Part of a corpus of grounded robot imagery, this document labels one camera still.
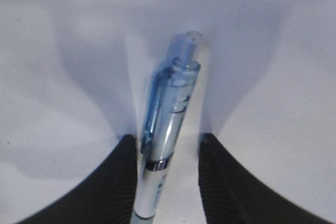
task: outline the pen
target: pen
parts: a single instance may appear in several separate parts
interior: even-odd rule
[[[200,64],[194,59],[201,34],[185,35],[180,57],[154,78],[142,132],[143,159],[139,172],[132,224],[151,224],[168,173],[177,137]]]

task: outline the white surface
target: white surface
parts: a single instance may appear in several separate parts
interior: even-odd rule
[[[121,135],[139,133],[150,75],[187,29],[204,35],[202,69],[155,221],[205,223],[200,128],[274,190],[335,222],[335,6],[0,0],[0,223],[53,202]]]

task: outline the black object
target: black object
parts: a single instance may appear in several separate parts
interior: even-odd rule
[[[198,184],[207,224],[330,224],[260,182],[213,134],[202,138]]]
[[[18,224],[129,224],[137,184],[135,138],[126,135],[82,183]]]

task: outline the pen barrel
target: pen barrel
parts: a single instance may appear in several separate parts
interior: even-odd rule
[[[149,110],[151,114],[143,133],[143,143],[150,143],[150,146],[143,156],[134,204],[134,211],[141,218],[155,215],[199,70],[196,61],[183,66],[179,58],[175,58],[154,82],[157,87],[153,90],[160,90],[160,93],[151,94],[155,110]]]

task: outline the ballpoint pen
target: ballpoint pen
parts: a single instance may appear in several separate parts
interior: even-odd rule
[[[180,57],[154,78],[142,132],[143,159],[139,172],[132,224],[150,224],[160,199],[177,137],[200,65],[193,59],[201,34],[189,31]]]

